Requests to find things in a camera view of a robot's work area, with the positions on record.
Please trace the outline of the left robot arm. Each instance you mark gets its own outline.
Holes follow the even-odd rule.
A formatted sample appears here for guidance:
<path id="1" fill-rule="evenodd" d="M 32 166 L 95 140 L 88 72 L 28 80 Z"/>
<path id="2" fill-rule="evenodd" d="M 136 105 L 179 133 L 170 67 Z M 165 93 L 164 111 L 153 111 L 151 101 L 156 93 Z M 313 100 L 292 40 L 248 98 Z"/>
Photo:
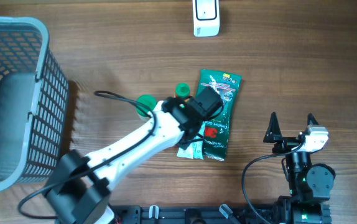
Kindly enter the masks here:
<path id="1" fill-rule="evenodd" d="M 199 141 L 203 122 L 223 108 L 220 94 L 208 86 L 196 97 L 168 97 L 149 112 L 150 120 L 132 133 L 81 156 L 71 150 L 61 157 L 43 196 L 59 223 L 109 223 L 114 213 L 109 196 L 137 166 L 174 145 Z"/>

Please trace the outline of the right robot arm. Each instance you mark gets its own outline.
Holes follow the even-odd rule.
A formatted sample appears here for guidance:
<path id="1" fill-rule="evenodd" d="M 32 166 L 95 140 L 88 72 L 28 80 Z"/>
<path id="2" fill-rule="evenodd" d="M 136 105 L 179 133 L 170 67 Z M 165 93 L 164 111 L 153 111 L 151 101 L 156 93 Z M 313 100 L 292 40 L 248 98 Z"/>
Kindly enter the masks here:
<path id="1" fill-rule="evenodd" d="M 330 166 L 313 164 L 311 155 L 321 151 L 329 132 L 313 114 L 307 116 L 307 127 L 297 137 L 284 137 L 276 113 L 270 117 L 264 143 L 273 143 L 273 155 L 285 155 L 282 163 L 289 183 L 289 196 L 280 196 L 273 206 L 273 223 L 331 223 L 330 199 L 336 173 Z"/>

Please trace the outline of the orange sauce bottle green cap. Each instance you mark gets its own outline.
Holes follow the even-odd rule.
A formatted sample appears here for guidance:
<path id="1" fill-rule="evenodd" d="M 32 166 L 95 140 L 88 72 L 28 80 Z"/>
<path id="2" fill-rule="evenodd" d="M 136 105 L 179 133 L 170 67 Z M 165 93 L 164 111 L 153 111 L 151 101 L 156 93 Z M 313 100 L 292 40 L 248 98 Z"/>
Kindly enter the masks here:
<path id="1" fill-rule="evenodd" d="M 175 97 L 186 98 L 190 95 L 190 87 L 186 83 L 179 83 L 175 87 Z"/>

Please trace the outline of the green lid glass jar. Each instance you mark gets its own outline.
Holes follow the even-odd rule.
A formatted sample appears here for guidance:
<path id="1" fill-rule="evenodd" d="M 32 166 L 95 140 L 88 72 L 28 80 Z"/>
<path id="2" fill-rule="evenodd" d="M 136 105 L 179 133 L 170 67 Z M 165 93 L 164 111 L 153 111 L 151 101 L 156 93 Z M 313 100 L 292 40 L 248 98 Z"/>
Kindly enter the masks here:
<path id="1" fill-rule="evenodd" d="M 136 108 L 140 119 L 144 122 L 150 120 L 152 116 L 149 112 L 154 110 L 157 104 L 156 99 L 152 95 L 141 95 L 136 101 L 140 103 L 139 107 Z"/>

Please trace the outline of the green 3M gloves packet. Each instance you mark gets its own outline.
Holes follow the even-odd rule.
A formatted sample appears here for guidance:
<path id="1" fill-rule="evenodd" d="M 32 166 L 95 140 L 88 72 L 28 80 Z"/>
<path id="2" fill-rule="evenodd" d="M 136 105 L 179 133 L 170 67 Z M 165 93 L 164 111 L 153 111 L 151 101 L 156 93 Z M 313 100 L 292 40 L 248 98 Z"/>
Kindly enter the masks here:
<path id="1" fill-rule="evenodd" d="M 201 129 L 204 136 L 202 157 L 224 161 L 230 138 L 231 115 L 239 93 L 241 76 L 216 70 L 202 69 L 196 94 L 199 95 L 207 86 L 220 94 L 224 108 L 215 113 L 215 118 L 206 121 Z"/>

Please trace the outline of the pale green tissue packet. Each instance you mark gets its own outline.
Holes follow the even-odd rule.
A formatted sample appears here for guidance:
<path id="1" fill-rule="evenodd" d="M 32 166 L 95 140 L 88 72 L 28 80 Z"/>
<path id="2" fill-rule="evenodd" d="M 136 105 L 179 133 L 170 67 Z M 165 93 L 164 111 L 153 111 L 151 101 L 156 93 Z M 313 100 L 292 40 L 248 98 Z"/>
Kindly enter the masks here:
<path id="1" fill-rule="evenodd" d="M 177 152 L 177 157 L 186 159 L 203 159 L 203 142 L 196 141 L 190 144 L 180 145 Z"/>

